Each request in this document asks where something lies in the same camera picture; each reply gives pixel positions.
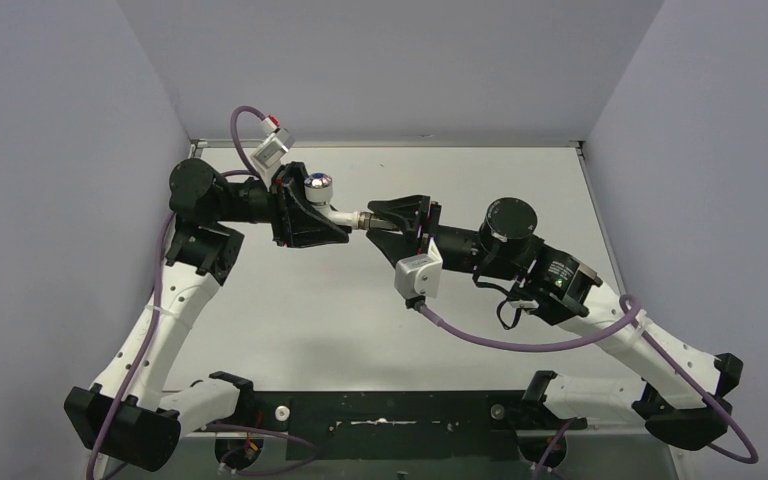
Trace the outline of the metal tee pipe fitting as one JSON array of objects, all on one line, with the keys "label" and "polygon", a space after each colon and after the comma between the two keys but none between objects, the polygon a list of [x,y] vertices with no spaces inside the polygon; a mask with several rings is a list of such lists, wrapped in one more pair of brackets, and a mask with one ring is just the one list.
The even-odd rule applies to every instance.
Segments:
[{"label": "metal tee pipe fitting", "polygon": [[372,212],[359,212],[357,216],[356,228],[358,230],[371,231],[397,231],[398,227],[381,217],[376,216]]}]

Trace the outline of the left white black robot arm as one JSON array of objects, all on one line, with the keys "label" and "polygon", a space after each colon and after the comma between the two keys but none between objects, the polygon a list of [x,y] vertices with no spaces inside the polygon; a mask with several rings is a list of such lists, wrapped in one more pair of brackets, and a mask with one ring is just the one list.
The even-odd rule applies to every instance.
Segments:
[{"label": "left white black robot arm", "polygon": [[364,223],[362,213],[333,206],[328,175],[300,162],[256,177],[190,158],[173,168],[169,187],[171,214],[157,240],[150,298],[108,366],[64,403],[90,452],[87,478],[95,477],[102,457],[156,471],[193,431],[262,423],[251,381],[235,375],[217,372],[178,393],[163,391],[196,320],[241,252],[244,237],[234,223],[267,224],[275,242],[288,248],[342,244]]}]

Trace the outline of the white faucet with chrome knob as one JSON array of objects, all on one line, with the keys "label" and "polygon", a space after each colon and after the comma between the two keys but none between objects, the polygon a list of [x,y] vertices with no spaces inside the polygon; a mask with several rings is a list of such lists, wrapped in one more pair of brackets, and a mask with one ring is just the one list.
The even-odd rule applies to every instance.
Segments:
[{"label": "white faucet with chrome knob", "polygon": [[360,213],[343,212],[332,205],[334,195],[333,178],[325,173],[310,174],[304,180],[304,192],[307,201],[313,208],[327,220],[337,226],[360,228]]}]

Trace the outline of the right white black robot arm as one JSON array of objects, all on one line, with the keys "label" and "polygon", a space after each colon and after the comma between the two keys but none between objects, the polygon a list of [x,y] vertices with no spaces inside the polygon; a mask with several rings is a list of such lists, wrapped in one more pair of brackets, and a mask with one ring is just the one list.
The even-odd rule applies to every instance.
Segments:
[{"label": "right white black robot arm", "polygon": [[538,429],[565,422],[639,426],[656,439],[697,451],[733,429],[728,394],[739,384],[736,356],[712,355],[658,326],[630,295],[620,295],[595,270],[537,236],[537,216],[525,201],[493,201],[476,230],[444,226],[427,196],[372,201],[360,217],[368,239],[395,270],[395,287],[409,309],[440,328],[447,322],[427,302],[446,271],[502,295],[516,317],[530,315],[569,335],[550,344],[457,337],[496,350],[556,353],[594,345],[632,372],[629,379],[578,378],[552,370],[534,374],[521,407]]}]

